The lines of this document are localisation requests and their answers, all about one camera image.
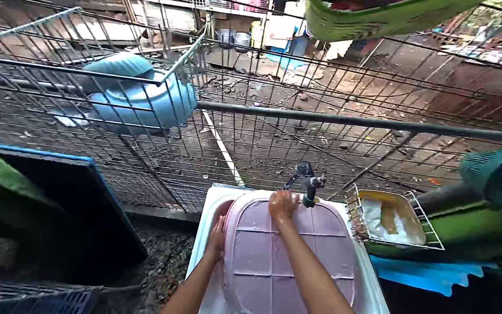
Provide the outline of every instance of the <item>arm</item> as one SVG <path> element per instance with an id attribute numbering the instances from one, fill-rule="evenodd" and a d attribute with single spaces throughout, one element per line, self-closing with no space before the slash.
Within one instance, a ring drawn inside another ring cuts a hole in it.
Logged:
<path id="1" fill-rule="evenodd" d="M 178 291 L 170 298 L 163 314 L 197 314 L 205 296 L 206 287 L 209 285 L 214 266 L 221 259 L 224 245 L 225 216 L 220 216 L 209 236 L 204 256 L 201 258 L 189 278 L 179 287 Z"/>
<path id="2" fill-rule="evenodd" d="M 310 314 L 354 314 L 330 274 L 297 232 L 292 217 L 298 201 L 298 196 L 292 199 L 289 191 L 279 190 L 270 196 L 268 211 L 288 250 L 307 311 Z"/>

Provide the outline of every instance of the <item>white sink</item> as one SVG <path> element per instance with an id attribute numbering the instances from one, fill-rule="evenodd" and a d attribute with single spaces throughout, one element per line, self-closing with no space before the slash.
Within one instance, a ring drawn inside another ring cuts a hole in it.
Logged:
<path id="1" fill-rule="evenodd" d="M 231 203 L 248 191 L 250 190 L 224 184 L 214 184 L 212 188 L 209 189 L 202 210 L 197 237 L 193 245 L 189 267 L 187 268 L 186 278 L 197 266 L 197 263 L 205 253 L 206 242 L 209 232 L 213 227 L 213 221 L 216 221 L 218 216 L 225 215 Z M 343 221 L 348 221 L 345 205 L 333 203 L 333 206 L 338 210 Z M 354 311 L 356 314 L 390 314 L 365 247 L 362 243 L 357 241 L 353 241 L 353 243 L 354 251 L 358 257 L 359 277 L 363 285 L 363 289 L 358 291 L 362 295 L 357 296 L 359 304 L 354 304 Z M 222 266 L 222 263 L 216 265 L 216 269 L 213 272 L 213 276 L 201 303 L 201 308 L 199 310 L 200 314 L 230 313 L 222 290 Z"/>

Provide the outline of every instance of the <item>soap suds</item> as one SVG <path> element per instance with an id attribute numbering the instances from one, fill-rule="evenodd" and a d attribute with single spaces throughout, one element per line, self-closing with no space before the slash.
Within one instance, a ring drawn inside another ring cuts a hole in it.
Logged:
<path id="1" fill-rule="evenodd" d="M 378 199 L 364 197 L 361 199 L 361 205 L 363 208 L 365 222 L 372 238 L 407 244 L 424 244 L 423 239 L 420 239 L 417 235 L 408 235 L 406 233 L 406 230 L 404 229 L 404 221 L 400 216 L 398 216 L 396 211 L 394 211 L 394 224 L 396 225 L 398 234 L 389 234 L 385 227 L 381 224 L 382 203 Z"/>

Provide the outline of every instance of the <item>person's right hand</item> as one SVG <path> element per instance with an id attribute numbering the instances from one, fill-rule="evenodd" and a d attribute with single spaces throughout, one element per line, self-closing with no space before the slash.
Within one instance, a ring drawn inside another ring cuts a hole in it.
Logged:
<path id="1" fill-rule="evenodd" d="M 278 190 L 270 195 L 268 212 L 275 218 L 275 222 L 292 221 L 293 213 L 299 203 L 299 195 L 293 197 L 288 190 Z"/>

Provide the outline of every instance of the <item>green plastic basket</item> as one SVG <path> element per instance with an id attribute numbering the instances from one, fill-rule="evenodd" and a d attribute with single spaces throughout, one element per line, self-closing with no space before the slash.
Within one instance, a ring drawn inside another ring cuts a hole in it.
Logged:
<path id="1" fill-rule="evenodd" d="M 502 206 L 502 149 L 466 155 L 459 172 L 466 184 Z"/>
<path id="2" fill-rule="evenodd" d="M 305 18 L 313 36 L 326 42 L 399 35 L 433 28 L 482 0 L 403 0 L 361 11 L 332 10 L 308 0 Z"/>

